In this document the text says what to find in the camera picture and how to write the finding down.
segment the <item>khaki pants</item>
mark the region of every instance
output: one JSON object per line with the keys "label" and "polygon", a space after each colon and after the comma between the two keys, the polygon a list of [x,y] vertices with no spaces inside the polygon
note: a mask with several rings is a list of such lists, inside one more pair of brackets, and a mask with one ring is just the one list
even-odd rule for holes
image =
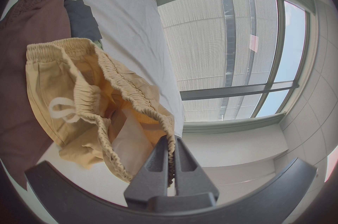
{"label": "khaki pants", "polygon": [[62,147],[60,156],[91,167],[104,160],[125,182],[133,176],[112,149],[130,109],[154,147],[167,136],[173,176],[174,117],[159,104],[156,86],[84,38],[27,46],[27,93],[34,115]]}

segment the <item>bed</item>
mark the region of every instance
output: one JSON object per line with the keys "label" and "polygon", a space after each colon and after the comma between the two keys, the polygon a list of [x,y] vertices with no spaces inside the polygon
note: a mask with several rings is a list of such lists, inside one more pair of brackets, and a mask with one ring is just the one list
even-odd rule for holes
{"label": "bed", "polygon": [[[16,1],[9,1],[3,16]],[[159,88],[159,101],[174,115],[175,135],[181,136],[184,108],[156,0],[83,1],[91,7],[99,24],[104,51]],[[127,184],[113,176],[104,163],[95,164],[86,170],[75,163],[62,160],[58,155],[59,149],[53,143],[39,162],[48,160],[81,188],[105,200],[126,205],[123,191]],[[14,180],[11,181],[22,199],[42,220],[55,223],[29,186],[25,191]]]}

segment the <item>gray wall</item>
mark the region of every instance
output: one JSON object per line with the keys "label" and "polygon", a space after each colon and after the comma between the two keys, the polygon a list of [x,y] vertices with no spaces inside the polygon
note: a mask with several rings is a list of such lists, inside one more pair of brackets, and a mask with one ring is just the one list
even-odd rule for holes
{"label": "gray wall", "polygon": [[276,174],[299,157],[318,167],[308,192],[284,223],[292,223],[324,185],[327,155],[338,145],[338,18],[336,10],[316,1],[319,41],[314,68],[301,97],[281,121],[289,149],[274,160]]}

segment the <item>sky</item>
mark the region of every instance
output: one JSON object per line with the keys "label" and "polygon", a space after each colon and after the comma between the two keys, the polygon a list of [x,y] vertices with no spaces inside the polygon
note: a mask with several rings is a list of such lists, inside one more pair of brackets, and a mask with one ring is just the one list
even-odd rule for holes
{"label": "sky", "polygon": [[[291,3],[285,2],[285,39],[276,78],[274,82],[294,80],[302,58],[305,39],[305,12]],[[274,114],[280,107],[288,91],[268,94],[257,117]]]}

